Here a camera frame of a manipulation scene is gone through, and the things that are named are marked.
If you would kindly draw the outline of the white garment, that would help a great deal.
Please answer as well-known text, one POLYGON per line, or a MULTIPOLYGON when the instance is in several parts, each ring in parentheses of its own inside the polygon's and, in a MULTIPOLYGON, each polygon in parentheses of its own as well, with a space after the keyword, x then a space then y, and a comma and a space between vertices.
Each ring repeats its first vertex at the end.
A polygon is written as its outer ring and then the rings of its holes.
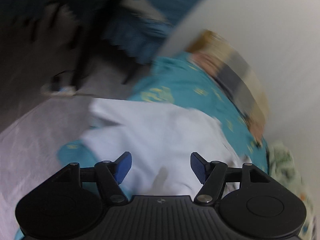
POLYGON ((207 161, 242 167, 219 120, 196 109, 169 103, 94 99, 93 128, 81 140, 97 160, 115 160, 124 152, 132 166, 121 184, 129 195, 194 197, 201 188, 190 166, 196 152, 207 161))

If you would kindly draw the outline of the green fleece blanket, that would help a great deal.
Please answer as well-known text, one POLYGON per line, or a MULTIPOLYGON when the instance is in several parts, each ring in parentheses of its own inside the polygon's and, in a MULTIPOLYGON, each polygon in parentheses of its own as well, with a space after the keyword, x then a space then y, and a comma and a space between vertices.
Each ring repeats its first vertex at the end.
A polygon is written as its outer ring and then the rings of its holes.
POLYGON ((306 207, 306 220, 300 230, 300 239, 316 239, 317 223, 312 196, 307 183, 296 169, 291 151, 280 141, 267 147, 269 175, 294 193, 306 207))

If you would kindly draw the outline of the teal patterned bed sheet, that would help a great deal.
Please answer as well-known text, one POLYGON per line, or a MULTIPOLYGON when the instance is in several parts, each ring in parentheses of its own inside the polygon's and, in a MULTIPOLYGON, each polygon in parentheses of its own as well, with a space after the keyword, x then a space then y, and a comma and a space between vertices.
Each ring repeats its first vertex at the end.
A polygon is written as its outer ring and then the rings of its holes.
MULTIPOLYGON (((227 141, 238 156, 247 156, 248 162, 268 171, 266 143, 258 145, 255 142, 244 116, 204 70, 188 61, 187 53, 156 60, 150 75, 138 81, 133 95, 126 101, 169 103, 201 111, 219 120, 227 141)), ((63 166, 75 162, 81 167, 91 167, 100 162, 81 138, 63 145, 57 158, 63 166)))

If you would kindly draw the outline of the plaid pillow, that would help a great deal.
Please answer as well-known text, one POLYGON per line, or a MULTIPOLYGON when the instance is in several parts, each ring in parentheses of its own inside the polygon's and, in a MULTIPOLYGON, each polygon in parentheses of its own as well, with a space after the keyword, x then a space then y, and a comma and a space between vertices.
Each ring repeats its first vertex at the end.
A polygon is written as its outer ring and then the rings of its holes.
POLYGON ((243 114, 255 142, 261 145, 269 105, 260 81, 245 59, 219 35, 202 49, 191 53, 189 61, 220 85, 243 114))

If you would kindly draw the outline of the white power strip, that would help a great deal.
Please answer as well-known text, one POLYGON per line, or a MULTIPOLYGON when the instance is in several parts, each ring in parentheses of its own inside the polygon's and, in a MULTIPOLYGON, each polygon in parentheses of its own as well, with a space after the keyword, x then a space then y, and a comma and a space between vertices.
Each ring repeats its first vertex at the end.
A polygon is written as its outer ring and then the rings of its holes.
POLYGON ((45 84, 40 89, 41 93, 46 96, 70 97, 75 96, 76 90, 72 86, 63 86, 58 91, 52 90, 50 84, 45 84))

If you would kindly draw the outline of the brown headboard cushion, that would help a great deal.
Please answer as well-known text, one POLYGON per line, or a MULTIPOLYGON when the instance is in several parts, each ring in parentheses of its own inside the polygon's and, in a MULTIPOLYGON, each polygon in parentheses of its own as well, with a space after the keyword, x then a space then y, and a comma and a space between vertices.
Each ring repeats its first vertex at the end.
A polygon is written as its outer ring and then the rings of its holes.
POLYGON ((217 33, 211 30, 205 29, 200 33, 200 35, 197 38, 195 38, 194 41, 192 41, 189 44, 189 46, 187 46, 187 48, 185 48, 184 51, 188 53, 196 52, 202 49, 203 47, 205 47, 207 44, 209 44, 211 40, 215 37, 218 37, 217 33))

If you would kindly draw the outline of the blue covered chair right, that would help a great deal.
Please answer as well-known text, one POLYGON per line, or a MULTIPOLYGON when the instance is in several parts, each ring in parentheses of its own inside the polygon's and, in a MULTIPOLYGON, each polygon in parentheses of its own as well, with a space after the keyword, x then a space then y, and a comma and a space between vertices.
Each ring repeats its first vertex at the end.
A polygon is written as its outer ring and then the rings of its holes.
POLYGON ((123 0, 105 38, 138 64, 153 60, 176 25, 201 0, 123 0))

